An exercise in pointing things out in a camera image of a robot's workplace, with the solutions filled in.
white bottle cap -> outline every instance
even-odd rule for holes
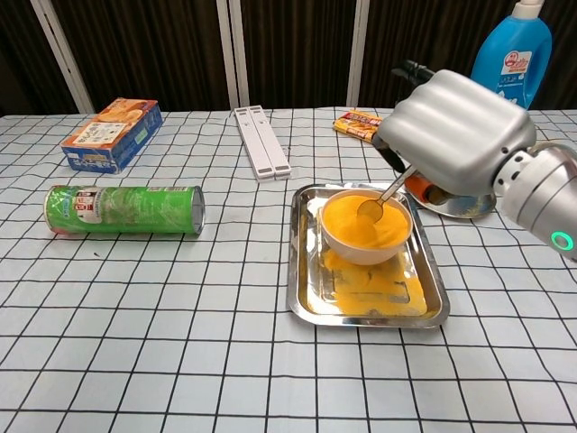
[[[535,20],[538,18],[544,0],[521,0],[513,8],[514,18],[519,20]]]

green pringles can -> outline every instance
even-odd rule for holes
[[[58,234],[192,233],[200,235],[205,200],[200,187],[52,187],[44,218]]]

white bowl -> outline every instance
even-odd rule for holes
[[[413,218],[411,217],[408,210],[401,205],[396,199],[390,198],[387,204],[396,207],[400,210],[405,219],[408,222],[407,235],[397,244],[389,245],[382,248],[360,248],[358,246],[352,246],[346,244],[345,242],[337,239],[327,230],[325,227],[325,209],[333,201],[338,200],[346,196],[364,196],[367,198],[379,198],[382,192],[375,191],[372,189],[347,189],[346,191],[339,192],[330,197],[323,209],[321,210],[321,229],[323,231],[323,236],[325,237],[328,246],[330,246],[335,253],[337,253],[341,258],[345,259],[347,262],[361,265],[371,265],[377,263],[386,262],[388,259],[393,257],[398,251],[403,247],[403,244],[411,236],[413,231]]]

black curtain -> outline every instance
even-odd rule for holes
[[[344,106],[355,0],[242,0],[251,104]]]
[[[0,1],[0,115],[77,113],[28,0]]]
[[[394,106],[410,85],[392,67],[412,59],[432,70],[471,75],[489,33],[515,0],[379,0],[371,2],[362,66],[361,106]],[[577,2],[545,1],[541,18],[553,34],[553,55],[533,109],[577,107]]]
[[[116,97],[165,111],[229,108],[214,0],[52,0],[96,111]]]

green indicator light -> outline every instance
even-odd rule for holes
[[[569,251],[573,249],[573,240],[565,232],[553,232],[551,234],[551,242],[563,251]]]

